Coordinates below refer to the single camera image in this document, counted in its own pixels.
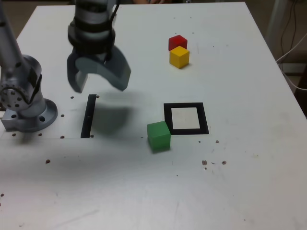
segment table surface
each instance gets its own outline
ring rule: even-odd
[[[1,127],[1,229],[307,228],[307,122],[244,3],[121,6],[124,92],[95,75],[82,94],[69,86],[73,15],[37,7],[18,38],[59,116],[33,134]],[[190,50],[181,70],[168,63],[176,34]],[[91,93],[94,138],[81,139]],[[203,102],[210,134],[172,136],[170,151],[153,154],[146,125],[164,119],[163,103],[182,102]]]

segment cable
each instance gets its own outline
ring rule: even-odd
[[[114,19],[115,15],[116,15],[116,12],[117,12],[117,10],[119,8],[119,5],[120,5],[120,0],[117,0],[115,10],[114,10],[114,12],[113,12],[113,14],[111,15],[111,18],[110,18],[111,24],[112,24],[113,19]]]
[[[293,9],[293,6],[294,6],[295,1],[296,1],[296,0],[293,0],[293,2],[292,2],[292,5],[291,5],[291,7],[290,7],[289,19],[288,19],[288,21],[287,21],[287,24],[286,24],[286,26],[285,26],[285,28],[284,28],[284,30],[283,30],[282,36],[281,36],[281,38],[280,38],[280,46],[281,46],[281,49],[282,49],[282,55],[284,55],[284,50],[283,50],[283,35],[284,35],[284,33],[285,33],[286,29],[288,28],[288,25],[289,25],[289,23],[290,23],[290,21],[291,21],[292,9]],[[283,70],[282,64],[283,64],[282,62],[279,64],[279,68]]]
[[[307,33],[304,35],[304,37],[296,44],[295,47],[293,47],[292,49],[290,49],[285,55],[282,55],[280,58],[278,58],[276,60],[276,62],[278,62],[280,59],[282,59],[284,56],[286,56],[287,54],[289,54],[292,50],[294,50],[303,40],[304,38],[307,36]]]
[[[296,12],[295,12],[295,7],[296,7],[296,4],[297,4],[298,0],[295,0],[294,1],[294,5],[293,5],[293,14],[294,14],[294,32],[293,32],[293,36],[292,36],[292,41],[291,41],[291,46],[290,46],[290,50],[292,49],[293,47],[293,42],[294,42],[294,39],[295,39],[295,35],[296,35]],[[286,58],[288,57],[288,55],[286,55],[284,57],[284,59],[281,61],[281,64],[284,63],[284,61],[286,60]]]
[[[291,85],[293,85],[295,88],[297,88],[298,90],[307,91],[307,89],[299,88],[296,85],[294,85],[294,83],[290,80],[290,78],[282,70],[280,70],[280,71],[283,73],[286,80],[288,80],[291,83]]]
[[[293,33],[293,37],[292,37],[292,42],[291,42],[291,47],[290,49],[292,49],[293,47],[293,42],[294,42],[294,38],[295,38],[295,34],[296,34],[296,12],[295,12],[295,8],[296,8],[296,4],[297,4],[298,0],[296,0],[296,2],[294,3],[293,6],[293,14],[294,14],[294,33]]]

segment red cube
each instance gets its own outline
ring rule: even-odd
[[[183,36],[177,35],[175,37],[171,37],[168,40],[168,51],[175,49],[176,47],[181,46],[183,48],[188,47],[188,41]]]

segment white cable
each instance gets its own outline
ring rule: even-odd
[[[289,54],[292,50],[294,50],[303,40],[304,38],[307,36],[307,33],[305,34],[305,36],[296,44],[295,47],[293,47],[292,49],[289,50],[289,52],[287,52],[285,55],[281,56],[280,58],[278,58],[276,60],[276,62],[278,62],[280,59],[282,59],[283,57],[285,57],[287,54]]]
[[[295,88],[297,88],[298,90],[307,91],[307,89],[299,88],[296,85],[294,85],[294,83],[290,80],[290,78],[282,70],[280,70],[280,71],[283,73],[283,75],[286,78],[286,80],[288,80],[291,83],[291,85],[293,85]]]

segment green cube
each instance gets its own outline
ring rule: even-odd
[[[152,150],[168,150],[171,147],[171,133],[165,121],[148,124],[147,136]]]

